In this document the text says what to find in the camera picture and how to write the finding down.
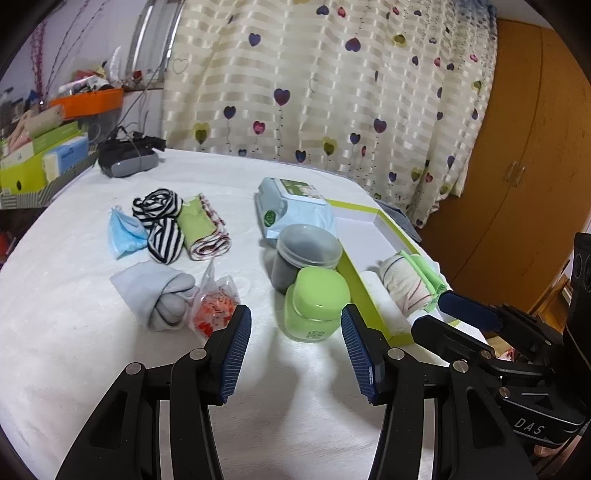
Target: black and white striped sock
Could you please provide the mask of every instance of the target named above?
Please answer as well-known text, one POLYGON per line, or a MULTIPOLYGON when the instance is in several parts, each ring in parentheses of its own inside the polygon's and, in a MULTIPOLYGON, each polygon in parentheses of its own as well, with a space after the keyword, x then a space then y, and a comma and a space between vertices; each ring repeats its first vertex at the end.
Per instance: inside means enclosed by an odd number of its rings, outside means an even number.
POLYGON ((133 202, 134 217, 150 233, 148 251, 160 263, 173 262, 183 249, 184 235, 176 220, 182 207, 182 198, 167 189, 155 190, 143 200, 136 198, 133 202))

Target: label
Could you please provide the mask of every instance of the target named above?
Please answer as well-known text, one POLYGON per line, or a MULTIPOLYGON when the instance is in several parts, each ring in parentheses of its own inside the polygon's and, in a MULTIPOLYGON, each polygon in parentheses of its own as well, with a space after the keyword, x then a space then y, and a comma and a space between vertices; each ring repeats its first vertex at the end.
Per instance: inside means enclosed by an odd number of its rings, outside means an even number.
POLYGON ((312 330, 311 332, 308 332, 308 335, 306 335, 306 338, 309 338, 311 340, 318 340, 319 338, 322 338, 323 335, 324 335, 324 332, 319 332, 318 330, 312 330))
POLYGON ((273 210, 269 210, 263 217, 262 222, 266 227, 270 227, 275 223, 275 220, 277 220, 277 215, 273 210))
POLYGON ((316 190, 313 186, 308 185, 303 181, 295 180, 280 180, 281 184, 287 190, 290 195, 297 197, 307 197, 311 199, 322 200, 324 197, 316 190))

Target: wardrobe door handle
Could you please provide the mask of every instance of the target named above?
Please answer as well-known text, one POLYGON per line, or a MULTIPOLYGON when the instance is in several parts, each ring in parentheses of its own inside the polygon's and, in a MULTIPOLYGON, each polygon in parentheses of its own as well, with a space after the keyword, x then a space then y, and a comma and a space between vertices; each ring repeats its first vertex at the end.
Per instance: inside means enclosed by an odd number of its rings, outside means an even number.
POLYGON ((523 177, 523 172, 525 172, 525 167, 522 167, 519 173, 517 174, 517 178, 515 179, 515 183, 513 184, 514 187, 518 187, 521 183, 521 178, 523 177))
POLYGON ((505 180, 506 181, 511 181, 511 176, 513 175, 513 170, 515 170, 516 166, 517 166, 516 161, 514 161, 511 165, 509 165, 509 168, 507 169, 507 172, 505 173, 505 180))

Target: green lid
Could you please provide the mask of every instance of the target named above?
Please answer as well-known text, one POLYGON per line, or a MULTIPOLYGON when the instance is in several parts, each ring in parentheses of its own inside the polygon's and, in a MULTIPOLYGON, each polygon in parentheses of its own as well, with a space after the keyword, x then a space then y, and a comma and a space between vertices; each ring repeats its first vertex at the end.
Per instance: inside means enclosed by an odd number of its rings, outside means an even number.
POLYGON ((328 268, 302 268, 294 287, 294 308, 309 319, 340 319, 341 310, 351 300, 346 280, 328 268))

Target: green jar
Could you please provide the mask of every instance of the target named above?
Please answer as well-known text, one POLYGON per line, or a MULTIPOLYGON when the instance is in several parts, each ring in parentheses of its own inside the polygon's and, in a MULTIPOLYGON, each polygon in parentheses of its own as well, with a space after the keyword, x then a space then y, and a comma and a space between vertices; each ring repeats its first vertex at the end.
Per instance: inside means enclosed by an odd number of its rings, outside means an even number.
POLYGON ((340 313, 351 300, 346 280, 334 270, 302 268, 285 296, 285 329, 305 342, 321 342, 340 325, 340 313))

